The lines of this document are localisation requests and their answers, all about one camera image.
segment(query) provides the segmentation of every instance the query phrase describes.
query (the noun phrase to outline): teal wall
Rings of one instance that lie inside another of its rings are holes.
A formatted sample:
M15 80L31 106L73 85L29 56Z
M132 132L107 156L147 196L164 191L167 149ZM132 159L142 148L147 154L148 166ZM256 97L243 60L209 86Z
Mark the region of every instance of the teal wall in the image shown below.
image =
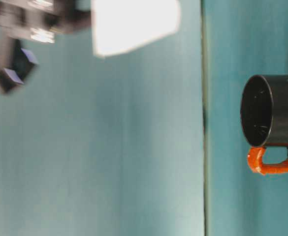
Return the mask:
M288 174L253 174L240 99L254 74L288 74L288 1L205 0L207 235L288 235ZM266 162L286 157L269 148Z
M203 235L200 3L182 9L129 55L93 57L90 31L26 43L40 67L0 95L0 236Z

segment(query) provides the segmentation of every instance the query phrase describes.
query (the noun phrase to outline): mug handle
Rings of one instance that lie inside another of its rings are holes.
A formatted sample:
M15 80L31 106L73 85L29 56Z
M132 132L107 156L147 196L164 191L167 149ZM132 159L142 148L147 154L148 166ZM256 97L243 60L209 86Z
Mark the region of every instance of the mug handle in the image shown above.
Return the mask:
M254 173L261 175L274 175L288 173L288 157L285 161L278 164L264 164L263 155L265 154L266 147L251 147L248 154L248 165Z

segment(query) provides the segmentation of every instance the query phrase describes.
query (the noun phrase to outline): teal surface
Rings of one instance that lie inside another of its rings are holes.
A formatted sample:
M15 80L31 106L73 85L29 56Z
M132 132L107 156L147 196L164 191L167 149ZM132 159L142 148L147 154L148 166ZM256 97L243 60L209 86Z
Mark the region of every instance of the teal surface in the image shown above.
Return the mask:
M204 234L200 3L182 10L129 55L93 57L90 31L26 43L40 67L0 95L0 236Z
M288 2L205 0L207 235L288 235L288 174L253 174L240 98L254 74L288 74ZM266 162L285 159L269 148Z

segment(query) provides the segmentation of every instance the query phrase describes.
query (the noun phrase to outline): mug rim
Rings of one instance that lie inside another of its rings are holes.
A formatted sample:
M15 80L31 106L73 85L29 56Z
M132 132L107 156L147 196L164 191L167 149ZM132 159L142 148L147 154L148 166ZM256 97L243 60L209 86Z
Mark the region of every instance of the mug rim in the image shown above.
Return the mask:
M271 123L270 123L270 128L269 128L269 130L268 130L267 136L265 137L265 139L263 140L263 142L262 142L261 144L258 144L258 145L254 145L254 144L252 144L252 143L249 141L249 139L248 139L247 136L246 136L246 132L245 132L245 130L244 130L244 127L243 127L244 124L243 124L243 122L242 122L242 103L243 103L244 92L245 92L245 89L246 89L247 85L248 85L253 79L256 79L256 78L262 79L262 80L264 81L264 83L266 84L267 89L268 89L269 94L270 94L271 109L272 109L272 113L271 113ZM274 108L273 93L272 93L271 87L270 87L267 79L265 78L265 76L264 76L264 75L258 75L258 74L251 76L250 79L246 82L246 84L245 84L245 86L244 86L244 89L243 89L242 95L241 95L241 103L240 103L240 122L241 122L241 129L242 129L242 132L243 132L243 134L244 134L245 139L247 140L247 142L248 142L251 146L256 147L256 148L265 146L265 144L266 144L266 142L267 142L267 140L268 140L268 138L269 138L269 136L270 136L270 134L271 134L272 128L273 128L273 108Z

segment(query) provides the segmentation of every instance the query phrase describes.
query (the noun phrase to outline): mug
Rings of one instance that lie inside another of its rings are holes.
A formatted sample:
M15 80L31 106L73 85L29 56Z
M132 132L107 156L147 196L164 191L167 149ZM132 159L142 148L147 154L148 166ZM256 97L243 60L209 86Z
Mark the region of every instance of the mug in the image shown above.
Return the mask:
M288 75L254 75L245 85L241 100L241 125L252 146L248 165L255 173L288 173L288 157L279 164L264 164L267 147L288 151Z

